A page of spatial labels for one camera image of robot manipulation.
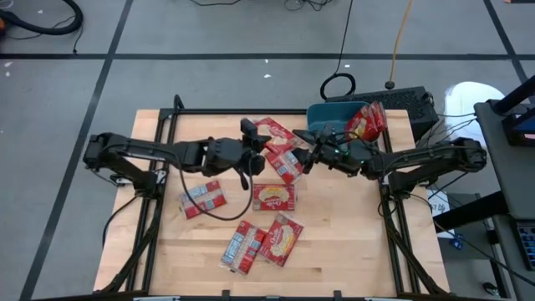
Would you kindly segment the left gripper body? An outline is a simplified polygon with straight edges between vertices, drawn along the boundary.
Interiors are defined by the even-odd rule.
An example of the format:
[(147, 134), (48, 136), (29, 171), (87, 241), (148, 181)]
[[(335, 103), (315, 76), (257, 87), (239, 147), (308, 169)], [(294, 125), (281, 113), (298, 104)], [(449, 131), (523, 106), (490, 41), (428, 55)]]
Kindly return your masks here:
[(248, 176), (258, 176), (265, 168), (265, 159), (255, 151), (257, 138), (209, 139), (203, 163), (203, 175), (217, 176), (229, 169), (235, 169)]

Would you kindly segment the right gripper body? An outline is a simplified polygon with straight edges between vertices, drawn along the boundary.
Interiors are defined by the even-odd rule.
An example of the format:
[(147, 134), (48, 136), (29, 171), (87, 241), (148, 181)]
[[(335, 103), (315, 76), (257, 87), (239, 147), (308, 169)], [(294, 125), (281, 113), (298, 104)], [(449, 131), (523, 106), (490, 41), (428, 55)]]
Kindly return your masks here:
[(368, 150), (362, 145), (347, 150), (330, 141), (317, 140), (313, 148), (313, 163), (324, 164), (329, 170), (341, 171), (347, 176), (357, 176), (368, 160)]

